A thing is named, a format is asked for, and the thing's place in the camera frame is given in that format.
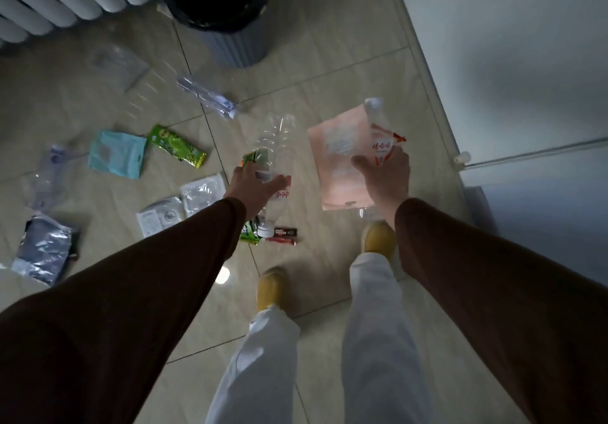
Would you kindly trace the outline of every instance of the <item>white door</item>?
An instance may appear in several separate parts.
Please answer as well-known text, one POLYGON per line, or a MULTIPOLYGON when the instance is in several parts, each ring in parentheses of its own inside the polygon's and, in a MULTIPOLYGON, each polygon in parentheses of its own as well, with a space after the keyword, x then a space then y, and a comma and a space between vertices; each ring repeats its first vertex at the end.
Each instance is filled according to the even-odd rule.
POLYGON ((608 0, 404 0, 471 163, 608 137, 608 0))

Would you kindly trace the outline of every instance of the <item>gray packaging bag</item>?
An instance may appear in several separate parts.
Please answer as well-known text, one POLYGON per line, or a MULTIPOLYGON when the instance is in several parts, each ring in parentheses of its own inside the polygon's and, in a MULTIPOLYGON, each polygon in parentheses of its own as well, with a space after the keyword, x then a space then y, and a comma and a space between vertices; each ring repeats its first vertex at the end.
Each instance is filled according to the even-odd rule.
POLYGON ((66 265, 74 233, 44 214, 35 214, 27 221, 11 270, 54 286, 66 265))

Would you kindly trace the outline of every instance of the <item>white trousers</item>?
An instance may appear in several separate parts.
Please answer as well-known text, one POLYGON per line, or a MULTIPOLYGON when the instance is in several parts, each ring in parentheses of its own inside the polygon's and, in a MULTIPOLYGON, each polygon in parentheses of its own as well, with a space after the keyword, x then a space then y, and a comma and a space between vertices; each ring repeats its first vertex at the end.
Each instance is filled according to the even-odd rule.
MULTIPOLYGON (((402 303, 381 254, 350 267, 353 303, 342 343, 346 424, 419 424, 429 392, 402 303)), ((258 313, 213 398, 207 424, 291 423, 300 328, 276 306, 258 313)))

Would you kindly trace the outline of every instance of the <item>hand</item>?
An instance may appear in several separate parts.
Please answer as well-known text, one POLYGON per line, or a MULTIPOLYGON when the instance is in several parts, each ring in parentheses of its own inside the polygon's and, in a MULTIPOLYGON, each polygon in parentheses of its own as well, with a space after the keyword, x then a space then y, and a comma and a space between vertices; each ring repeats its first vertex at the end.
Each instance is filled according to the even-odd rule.
POLYGON ((384 220, 395 228, 395 213, 409 198, 410 158, 401 147, 394 146, 390 157, 382 166, 375 166, 366 157, 355 155, 351 159, 355 168, 365 177, 365 186, 384 220))
POLYGON ((257 165, 248 162, 244 168, 237 166, 232 173, 232 181, 224 198, 232 197, 238 199, 245 205, 246 220, 252 220, 259 213, 270 197, 279 190, 287 188, 287 178, 275 177, 270 182, 262 183, 255 177, 257 165))

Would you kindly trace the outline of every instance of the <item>tiled floor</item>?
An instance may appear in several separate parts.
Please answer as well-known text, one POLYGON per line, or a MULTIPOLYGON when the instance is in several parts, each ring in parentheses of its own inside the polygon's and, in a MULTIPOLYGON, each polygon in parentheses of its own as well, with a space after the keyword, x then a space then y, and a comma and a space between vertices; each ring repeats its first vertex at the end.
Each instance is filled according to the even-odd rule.
MULTIPOLYGON (((350 301, 348 266, 358 253, 364 223, 356 211, 323 212, 305 129, 383 96, 385 124, 408 138, 411 192, 449 214, 468 220, 449 141, 438 122, 408 46, 401 0, 270 0, 273 44, 261 63, 245 70, 214 66, 192 32, 148 5, 68 31, 58 31, 0 54, 0 264, 9 266, 29 216, 29 179, 42 150, 70 142, 82 154, 72 163, 68 201, 54 214, 79 226, 81 258, 71 272, 141 239, 135 212, 175 194, 180 185, 224 172, 228 179, 252 147, 261 119, 271 111, 292 113, 301 132, 285 225, 299 228, 296 247, 239 244, 225 264, 231 271, 215 285, 165 367, 139 422, 199 423, 240 338, 255 312, 258 274, 276 264, 294 284, 292 315, 303 328, 294 422, 342 421, 340 342, 350 301), (95 47, 126 45, 152 67, 127 93, 113 89, 87 67, 95 47), (176 72, 202 70, 243 113, 225 121, 205 113, 174 83, 176 72), (195 170, 149 148, 140 180, 86 167, 96 131, 145 134, 155 123, 171 125, 209 151, 195 170)), ((525 421, 482 365, 460 331, 395 259, 404 303, 412 319, 438 420, 525 421)), ((0 269, 0 309, 39 291, 36 283, 0 269)))

